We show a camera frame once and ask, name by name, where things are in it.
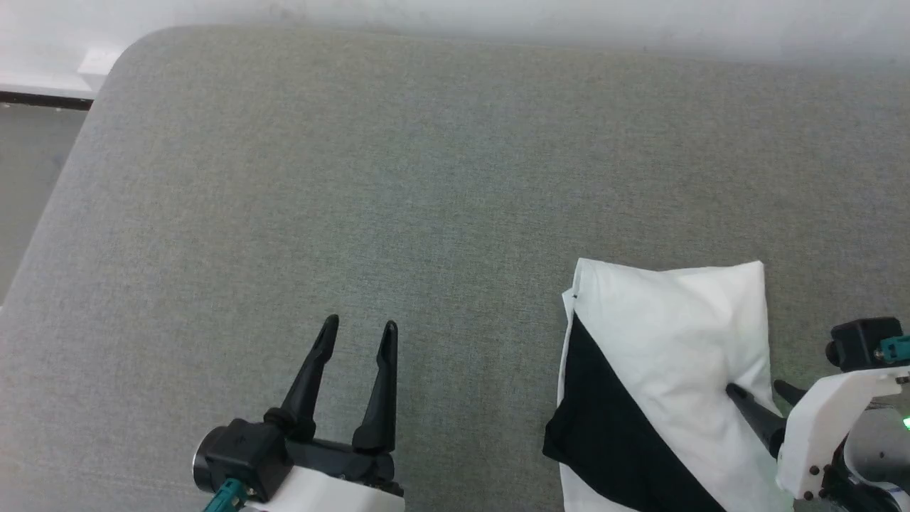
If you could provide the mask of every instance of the teal connector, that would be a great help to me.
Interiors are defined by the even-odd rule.
[[[888,363],[910,361],[910,335],[884,339],[881,347],[882,359]]]
[[[247,487],[228,478],[202,512],[238,512],[247,502]]]

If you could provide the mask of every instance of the white wall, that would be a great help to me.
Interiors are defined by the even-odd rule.
[[[92,97],[141,36],[207,23],[910,66],[908,0],[0,0],[0,90]]]

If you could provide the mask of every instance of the black fabric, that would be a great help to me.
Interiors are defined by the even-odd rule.
[[[578,316],[564,377],[544,455],[601,496],[641,512],[723,512],[648,422]]]

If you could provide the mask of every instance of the black strip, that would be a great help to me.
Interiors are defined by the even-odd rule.
[[[0,103],[32,105],[34,107],[68,108],[70,110],[89,110],[91,99],[81,97],[45,96],[43,94],[26,94],[21,92],[0,91]]]
[[[654,430],[578,316],[565,396],[547,424],[543,454],[601,496],[640,512],[723,512]]]

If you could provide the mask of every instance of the white robot part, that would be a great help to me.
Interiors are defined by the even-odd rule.
[[[247,507],[261,512],[404,512],[404,498],[295,466],[269,502],[248,501]]]
[[[818,496],[824,467],[877,396],[900,394],[910,366],[856,370],[819,379],[787,417],[777,485],[797,499]]]

